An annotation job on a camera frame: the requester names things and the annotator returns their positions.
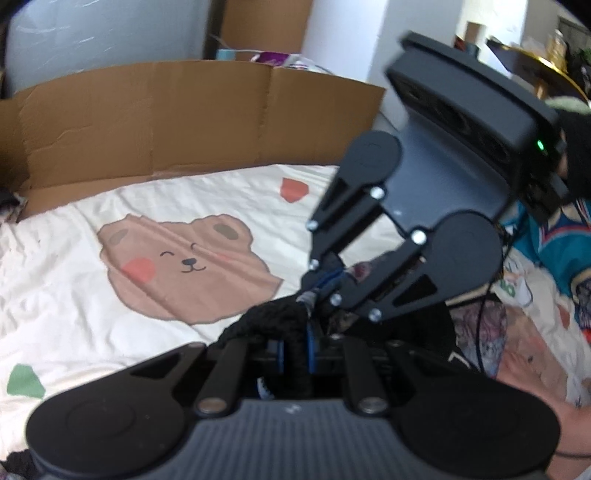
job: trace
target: cardboard flap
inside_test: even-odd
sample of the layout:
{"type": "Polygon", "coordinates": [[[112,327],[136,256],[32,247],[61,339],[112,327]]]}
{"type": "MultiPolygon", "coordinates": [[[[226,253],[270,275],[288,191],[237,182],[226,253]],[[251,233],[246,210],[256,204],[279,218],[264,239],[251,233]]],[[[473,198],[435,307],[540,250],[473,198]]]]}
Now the cardboard flap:
{"type": "Polygon", "coordinates": [[[269,163],[336,163],[371,128],[383,92],[238,61],[92,70],[0,103],[0,127],[6,123],[12,132],[0,140],[0,154],[10,157],[2,168],[21,178],[26,154],[31,188],[44,189],[269,163]]]}
{"type": "Polygon", "coordinates": [[[29,176],[27,156],[13,99],[0,101],[0,186],[16,192],[29,176]]]}
{"type": "Polygon", "coordinates": [[[151,174],[153,68],[93,70],[17,94],[31,187],[151,174]]]}
{"type": "Polygon", "coordinates": [[[156,64],[154,170],[253,165],[272,67],[239,61],[156,64]]]}
{"type": "Polygon", "coordinates": [[[274,69],[261,138],[262,164],[330,164],[372,128],[384,89],[302,70],[274,69]]]}

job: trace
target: bed sheet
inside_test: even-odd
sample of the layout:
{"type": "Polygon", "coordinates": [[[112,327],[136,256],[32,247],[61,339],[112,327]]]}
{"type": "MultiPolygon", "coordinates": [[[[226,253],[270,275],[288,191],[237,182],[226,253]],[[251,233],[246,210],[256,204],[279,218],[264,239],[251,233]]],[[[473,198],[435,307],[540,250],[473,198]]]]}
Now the bed sheet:
{"type": "MultiPolygon", "coordinates": [[[[3,225],[0,458],[26,447],[25,422],[42,399],[213,342],[252,304],[297,291],[306,220],[333,172],[268,166],[157,180],[3,225]]],[[[399,242],[381,219],[343,257],[369,260],[399,242]]]]}

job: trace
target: cartoon bear face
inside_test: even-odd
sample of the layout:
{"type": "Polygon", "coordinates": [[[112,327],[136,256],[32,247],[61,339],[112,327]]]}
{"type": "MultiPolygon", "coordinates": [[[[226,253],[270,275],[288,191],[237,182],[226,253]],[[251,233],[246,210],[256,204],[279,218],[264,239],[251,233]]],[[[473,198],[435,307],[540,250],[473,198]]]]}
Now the cartoon bear face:
{"type": "Polygon", "coordinates": [[[213,323],[271,300],[282,282],[252,252],[248,227],[229,215],[191,223],[128,215],[98,237],[121,302],[156,319],[213,323]]]}

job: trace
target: bolt head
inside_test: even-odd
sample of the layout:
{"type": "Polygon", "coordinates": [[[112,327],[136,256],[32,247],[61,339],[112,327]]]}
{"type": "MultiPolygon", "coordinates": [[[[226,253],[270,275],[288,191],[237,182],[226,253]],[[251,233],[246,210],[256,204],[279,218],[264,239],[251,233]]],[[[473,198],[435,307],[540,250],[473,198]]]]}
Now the bolt head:
{"type": "Polygon", "coordinates": [[[212,398],[204,398],[202,401],[199,402],[197,408],[201,413],[205,415],[215,415],[217,413],[223,412],[228,404],[225,400],[217,397],[212,398]]]}
{"type": "Polygon", "coordinates": [[[374,200],[382,200],[386,196],[386,192],[381,187],[373,187],[369,191],[369,195],[374,200]]]}
{"type": "Polygon", "coordinates": [[[359,402],[359,409],[368,415],[383,413],[388,409],[388,402],[379,397],[364,398],[359,402]]]}
{"type": "Polygon", "coordinates": [[[340,294],[339,294],[339,293],[333,293],[333,294],[330,296],[330,304],[331,304],[333,307],[338,307],[338,306],[339,306],[341,303],[343,303],[343,297],[342,297],[342,296],[340,296],[340,294]]]}
{"type": "Polygon", "coordinates": [[[378,309],[371,309],[368,315],[369,321],[372,323],[378,323],[382,320],[382,312],[378,309]]]}
{"type": "Polygon", "coordinates": [[[427,243],[427,234],[422,230],[415,230],[411,233],[410,238],[417,245],[424,245],[427,243]]]}
{"type": "Polygon", "coordinates": [[[316,220],[310,220],[307,224],[306,224],[306,229],[309,232],[315,232],[318,230],[318,222],[316,220]]]}

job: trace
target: wire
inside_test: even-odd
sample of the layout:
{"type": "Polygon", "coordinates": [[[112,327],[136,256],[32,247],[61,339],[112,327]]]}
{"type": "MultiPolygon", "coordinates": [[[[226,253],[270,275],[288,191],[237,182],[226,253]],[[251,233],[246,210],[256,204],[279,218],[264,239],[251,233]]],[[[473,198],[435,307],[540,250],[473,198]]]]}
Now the wire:
{"type": "MultiPolygon", "coordinates": [[[[521,233],[522,233],[521,231],[523,230],[523,228],[527,222],[527,218],[528,218],[527,213],[522,213],[519,221],[517,222],[517,226],[515,227],[513,235],[511,236],[511,240],[509,240],[509,243],[507,244],[507,250],[505,251],[505,254],[503,255],[503,262],[501,263],[501,271],[504,268],[507,258],[509,257],[509,252],[511,252],[511,249],[513,249],[513,245],[515,245],[515,242],[521,236],[521,233]]],[[[485,374],[486,372],[484,370],[484,362],[482,361],[482,348],[480,347],[480,330],[482,328],[482,316],[484,315],[486,301],[488,300],[488,297],[491,294],[492,286],[495,284],[495,281],[496,281],[496,274],[494,277],[491,278],[491,280],[488,284],[488,288],[486,289],[486,293],[482,297],[482,302],[480,304],[480,310],[478,311],[478,319],[476,321],[476,338],[475,338],[476,360],[478,361],[478,369],[480,370],[480,373],[483,373],[483,374],[485,374]]]]}
{"type": "Polygon", "coordinates": [[[554,452],[557,457],[567,458],[570,460],[591,460],[591,455],[586,453],[578,454],[578,453],[565,453],[565,452],[554,452]]]}

